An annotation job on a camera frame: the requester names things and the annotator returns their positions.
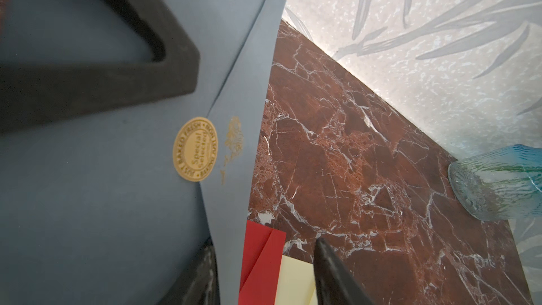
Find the blue glass vase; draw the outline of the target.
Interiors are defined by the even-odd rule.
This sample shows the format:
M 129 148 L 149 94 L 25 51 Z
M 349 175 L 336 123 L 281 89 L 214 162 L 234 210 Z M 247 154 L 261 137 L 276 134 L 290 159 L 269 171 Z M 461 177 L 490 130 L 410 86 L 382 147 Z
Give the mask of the blue glass vase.
M 482 221 L 541 217 L 541 149 L 516 144 L 449 165 L 452 190 Z

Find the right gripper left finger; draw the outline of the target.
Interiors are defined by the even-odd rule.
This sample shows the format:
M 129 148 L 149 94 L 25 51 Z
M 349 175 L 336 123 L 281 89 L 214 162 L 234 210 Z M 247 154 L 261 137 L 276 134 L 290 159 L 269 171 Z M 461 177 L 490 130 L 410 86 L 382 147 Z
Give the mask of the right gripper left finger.
M 217 257 L 209 237 L 158 305 L 220 304 Z

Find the red envelope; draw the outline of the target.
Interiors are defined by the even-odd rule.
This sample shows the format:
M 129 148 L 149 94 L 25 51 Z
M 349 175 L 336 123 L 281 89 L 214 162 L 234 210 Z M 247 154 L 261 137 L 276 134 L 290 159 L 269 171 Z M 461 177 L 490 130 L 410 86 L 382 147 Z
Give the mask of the red envelope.
M 248 221 L 239 303 L 274 305 L 286 233 Z

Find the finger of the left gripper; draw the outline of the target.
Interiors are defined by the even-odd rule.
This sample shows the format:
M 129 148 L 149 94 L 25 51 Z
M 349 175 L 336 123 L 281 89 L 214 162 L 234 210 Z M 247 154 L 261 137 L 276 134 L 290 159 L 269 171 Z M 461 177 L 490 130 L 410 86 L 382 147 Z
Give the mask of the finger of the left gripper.
M 200 52 L 164 0 L 105 0 L 155 51 L 150 62 L 5 63 L 1 132 L 193 93 Z

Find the grey envelope with gold seal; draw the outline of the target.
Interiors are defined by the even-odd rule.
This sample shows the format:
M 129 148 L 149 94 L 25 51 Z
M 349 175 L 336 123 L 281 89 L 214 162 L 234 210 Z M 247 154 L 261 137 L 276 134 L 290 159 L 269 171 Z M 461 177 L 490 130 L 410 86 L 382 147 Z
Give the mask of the grey envelope with gold seal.
M 286 0 L 164 0 L 196 90 L 1 132 L 1 303 L 158 304 L 210 237 L 239 299 L 248 200 Z M 150 62 L 105 0 L 1 0 L 5 63 Z

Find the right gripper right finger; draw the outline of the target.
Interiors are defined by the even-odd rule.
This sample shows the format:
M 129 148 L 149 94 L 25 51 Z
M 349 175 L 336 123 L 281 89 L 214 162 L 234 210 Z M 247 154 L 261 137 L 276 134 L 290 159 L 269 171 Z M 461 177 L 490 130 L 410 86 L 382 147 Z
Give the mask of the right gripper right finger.
M 374 304 L 323 237 L 316 240 L 313 269 L 319 305 Z

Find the pale yellow envelope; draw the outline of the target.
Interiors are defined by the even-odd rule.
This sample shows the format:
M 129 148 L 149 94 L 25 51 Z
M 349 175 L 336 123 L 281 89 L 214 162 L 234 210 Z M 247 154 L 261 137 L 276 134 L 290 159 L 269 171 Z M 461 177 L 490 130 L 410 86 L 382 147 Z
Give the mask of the pale yellow envelope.
M 282 256 L 275 304 L 318 305 L 312 264 Z

